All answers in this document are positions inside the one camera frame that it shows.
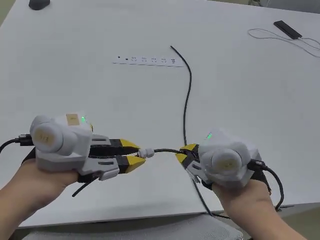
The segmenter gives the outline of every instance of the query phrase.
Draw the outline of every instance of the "person's left hand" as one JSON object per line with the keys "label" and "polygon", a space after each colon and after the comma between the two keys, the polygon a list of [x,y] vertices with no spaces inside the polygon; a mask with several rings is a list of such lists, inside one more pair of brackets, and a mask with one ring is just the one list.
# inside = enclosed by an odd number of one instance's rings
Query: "person's left hand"
{"label": "person's left hand", "polygon": [[78,179],[75,171],[48,172],[37,168],[36,160],[25,161],[4,187],[11,195],[28,204],[30,214],[55,200],[63,190]]}

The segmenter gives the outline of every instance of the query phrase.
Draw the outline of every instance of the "black connector plug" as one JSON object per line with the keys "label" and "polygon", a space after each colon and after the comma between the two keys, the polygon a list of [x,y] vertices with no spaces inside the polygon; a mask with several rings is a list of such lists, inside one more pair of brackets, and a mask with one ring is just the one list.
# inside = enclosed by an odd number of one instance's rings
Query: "black connector plug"
{"label": "black connector plug", "polygon": [[15,139],[15,143],[20,144],[20,146],[33,146],[34,145],[30,134],[19,135],[19,137]]}
{"label": "black connector plug", "polygon": [[249,170],[252,171],[261,171],[266,170],[268,167],[264,161],[251,159],[251,161],[247,164]]}

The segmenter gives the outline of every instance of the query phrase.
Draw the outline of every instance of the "black strap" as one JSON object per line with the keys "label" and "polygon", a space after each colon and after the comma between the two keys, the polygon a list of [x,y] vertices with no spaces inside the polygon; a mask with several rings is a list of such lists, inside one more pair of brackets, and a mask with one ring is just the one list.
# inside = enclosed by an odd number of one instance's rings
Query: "black strap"
{"label": "black strap", "polygon": [[[261,182],[265,183],[267,188],[268,188],[269,193],[271,194],[270,185],[269,185],[268,180],[267,180],[267,178],[266,178],[266,176],[265,176],[265,174],[264,174],[264,172],[262,170],[255,171],[253,173],[251,179],[258,180],[258,181],[261,181]],[[212,184],[207,184],[203,180],[201,181],[201,183],[205,188],[207,188],[209,190],[212,190]]]}

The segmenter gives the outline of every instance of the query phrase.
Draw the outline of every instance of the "round white knob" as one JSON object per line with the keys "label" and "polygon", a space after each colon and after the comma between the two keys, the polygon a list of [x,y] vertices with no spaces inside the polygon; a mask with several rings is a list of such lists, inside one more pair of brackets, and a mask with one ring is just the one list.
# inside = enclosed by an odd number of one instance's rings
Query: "round white knob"
{"label": "round white knob", "polygon": [[221,175],[233,175],[242,167],[241,156],[230,148],[219,148],[211,156],[212,171]]}

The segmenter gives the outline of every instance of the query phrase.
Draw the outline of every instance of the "black cable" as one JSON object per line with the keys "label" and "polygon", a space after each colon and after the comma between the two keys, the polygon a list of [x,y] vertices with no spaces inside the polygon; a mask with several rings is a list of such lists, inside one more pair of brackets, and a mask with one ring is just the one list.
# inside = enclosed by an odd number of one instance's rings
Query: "black cable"
{"label": "black cable", "polygon": [[190,96],[190,91],[191,91],[191,84],[192,84],[192,72],[189,64],[185,60],[185,58],[178,52],[173,46],[170,46],[173,51],[182,59],[186,67],[188,68],[189,71],[189,88],[188,92],[186,94],[185,102],[184,102],[184,110],[183,110],[183,140],[184,140],[184,145],[187,145],[187,135],[186,135],[186,114],[187,114],[187,106],[188,106],[188,101],[189,101],[189,96]]}
{"label": "black cable", "polygon": [[[192,71],[191,68],[189,66],[189,64],[187,63],[187,61],[185,60],[185,58],[180,54],[180,52],[178,52],[178,50],[176,50],[173,46],[170,46],[173,51],[175,51],[175,53],[182,59],[182,61],[184,62],[184,64],[186,65],[186,67],[188,68],[189,71],[189,87],[188,87],[188,92],[186,94],[186,98],[185,98],[185,102],[184,102],[184,110],[183,110],[183,141],[184,141],[184,145],[187,145],[187,134],[186,134],[186,115],[187,115],[187,107],[188,107],[188,101],[189,101],[189,96],[190,96],[190,92],[191,92],[191,86],[192,86]],[[224,219],[230,219],[227,216],[222,216],[219,214],[215,214],[212,213],[208,207],[208,205],[206,204],[206,201],[204,200],[204,197],[202,196],[197,183],[195,182],[195,180],[192,179],[192,183],[194,185],[194,188],[202,202],[202,205],[204,206],[205,210],[207,211],[207,213],[211,216],[211,217],[220,217],[220,218],[224,218]]]}
{"label": "black cable", "polygon": [[160,148],[160,149],[155,149],[155,153],[174,153],[174,154],[185,154],[182,151],[178,151],[175,149],[169,149],[169,148]]}
{"label": "black cable", "polygon": [[2,152],[2,150],[3,150],[6,146],[8,146],[8,145],[10,145],[10,144],[14,144],[14,143],[18,143],[18,142],[17,142],[17,138],[11,139],[11,140],[9,140],[9,141],[6,141],[4,144],[2,144],[2,145],[0,146],[0,153]]}
{"label": "black cable", "polygon": [[89,184],[92,184],[96,179],[98,179],[98,177],[95,177],[92,181],[86,182],[85,184],[83,184],[81,187],[79,187],[79,188],[72,194],[72,197],[77,196],[83,189],[85,189],[86,187],[88,187]]}
{"label": "black cable", "polygon": [[280,178],[278,177],[278,175],[269,167],[264,167],[263,170],[269,172],[272,174],[272,176],[275,178],[276,182],[279,185],[279,189],[280,189],[280,200],[277,203],[277,205],[274,207],[276,211],[280,210],[280,206],[282,205],[282,203],[284,202],[285,199],[285,193],[284,193],[284,186],[282,185],[282,182],[280,181]]}

